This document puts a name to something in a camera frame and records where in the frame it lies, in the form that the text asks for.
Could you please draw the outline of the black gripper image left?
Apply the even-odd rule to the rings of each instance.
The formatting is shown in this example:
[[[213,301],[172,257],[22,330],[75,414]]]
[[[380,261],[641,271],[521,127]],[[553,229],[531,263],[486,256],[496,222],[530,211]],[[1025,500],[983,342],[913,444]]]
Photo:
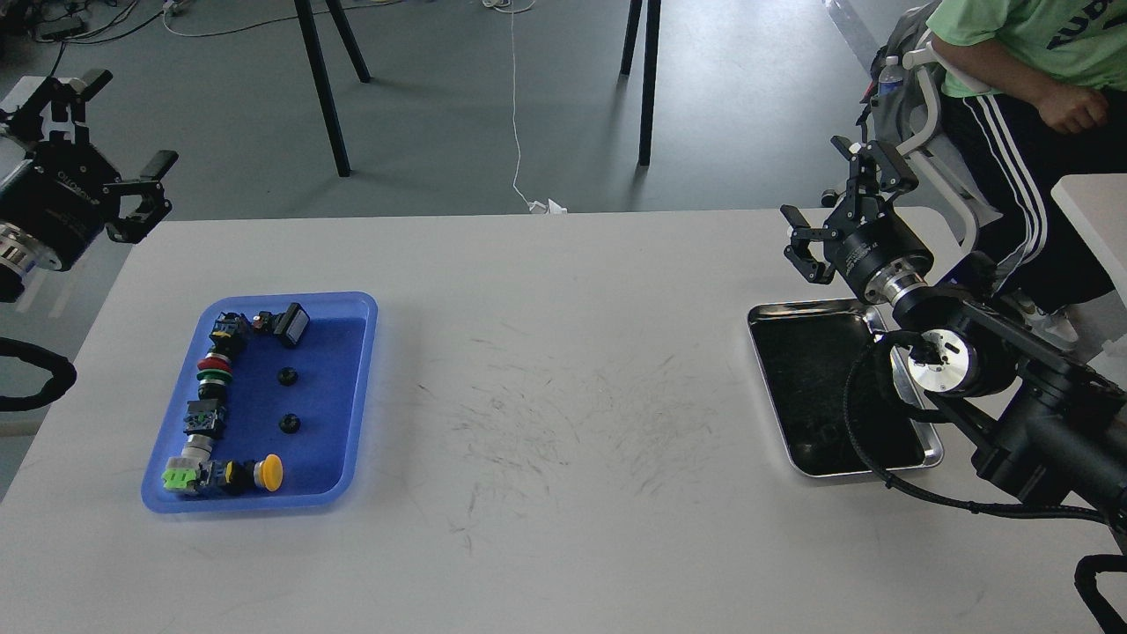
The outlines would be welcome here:
[[[24,75],[9,92],[9,139],[24,157],[3,177],[3,269],[71,269],[106,227],[110,241],[137,244],[172,211],[162,178],[180,154],[158,150],[137,178],[121,180],[90,141],[85,108],[113,80]],[[43,111],[71,132],[44,132]],[[123,198],[137,206],[122,217]]]

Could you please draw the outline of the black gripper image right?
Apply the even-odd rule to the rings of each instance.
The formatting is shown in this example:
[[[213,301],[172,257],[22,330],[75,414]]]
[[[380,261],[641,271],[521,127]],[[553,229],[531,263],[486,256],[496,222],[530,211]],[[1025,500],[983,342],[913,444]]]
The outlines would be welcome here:
[[[914,191],[919,177],[889,142],[854,144],[833,136],[829,144],[850,162],[843,196],[829,213],[829,227],[811,227],[797,206],[780,206],[792,227],[786,260],[809,284],[828,285],[836,269],[858,300],[867,305],[889,304],[885,282],[879,280],[884,270],[906,269],[924,276],[934,264],[933,253],[912,227],[890,214],[893,200]],[[826,258],[833,266],[813,256],[811,242],[826,242]]]

